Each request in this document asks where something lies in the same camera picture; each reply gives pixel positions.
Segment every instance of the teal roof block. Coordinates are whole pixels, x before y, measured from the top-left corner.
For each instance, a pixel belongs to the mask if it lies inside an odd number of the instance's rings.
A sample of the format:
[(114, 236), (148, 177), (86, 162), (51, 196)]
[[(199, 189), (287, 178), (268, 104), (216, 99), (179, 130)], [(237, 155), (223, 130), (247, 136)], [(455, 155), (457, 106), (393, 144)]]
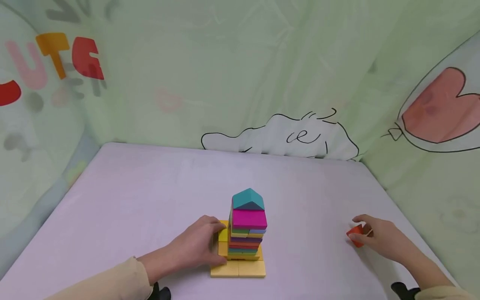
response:
[(262, 196), (250, 188), (233, 195), (232, 204), (233, 209), (265, 210)]

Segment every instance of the sleeve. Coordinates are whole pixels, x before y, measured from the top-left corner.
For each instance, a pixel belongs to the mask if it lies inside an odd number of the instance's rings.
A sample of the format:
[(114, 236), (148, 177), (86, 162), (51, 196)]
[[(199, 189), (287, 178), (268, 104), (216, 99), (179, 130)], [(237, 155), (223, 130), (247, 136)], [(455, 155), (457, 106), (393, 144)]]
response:
[(417, 295), (415, 300), (477, 300), (473, 295), (457, 287), (428, 288)]
[(46, 300), (146, 300), (152, 290), (144, 265), (131, 257)]

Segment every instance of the blue block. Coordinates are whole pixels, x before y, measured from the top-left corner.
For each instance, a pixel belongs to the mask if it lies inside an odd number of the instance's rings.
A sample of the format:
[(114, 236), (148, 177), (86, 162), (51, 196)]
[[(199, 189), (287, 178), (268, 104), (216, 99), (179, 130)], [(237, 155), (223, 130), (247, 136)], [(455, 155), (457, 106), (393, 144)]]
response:
[(266, 232), (266, 229), (250, 229), (248, 233), (265, 234)]
[(265, 210), (264, 200), (253, 189), (248, 188), (232, 197), (233, 209)]

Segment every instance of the table surface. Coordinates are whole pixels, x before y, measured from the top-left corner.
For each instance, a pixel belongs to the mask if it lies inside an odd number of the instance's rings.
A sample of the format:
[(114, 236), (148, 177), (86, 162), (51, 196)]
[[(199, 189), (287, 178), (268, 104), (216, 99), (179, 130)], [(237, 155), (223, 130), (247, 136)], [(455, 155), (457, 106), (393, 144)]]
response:
[(345, 234), (362, 213), (394, 221), (438, 262), (361, 163), (108, 143), (0, 281), (0, 299), (43, 299), (166, 245), (201, 215), (228, 219), (249, 187), (265, 203), (266, 278), (190, 270), (160, 281), (175, 300), (398, 299), (389, 286), (414, 287), (408, 272)]

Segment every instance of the block tower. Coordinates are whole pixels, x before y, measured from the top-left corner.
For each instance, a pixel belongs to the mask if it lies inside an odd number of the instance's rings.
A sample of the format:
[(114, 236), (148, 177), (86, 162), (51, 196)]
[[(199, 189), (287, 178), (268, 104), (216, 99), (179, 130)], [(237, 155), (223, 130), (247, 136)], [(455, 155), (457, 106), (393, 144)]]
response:
[(214, 267), (211, 277), (265, 277), (261, 242), (267, 228), (263, 198), (253, 189), (233, 195), (227, 228), (218, 235), (218, 255), (226, 265)]

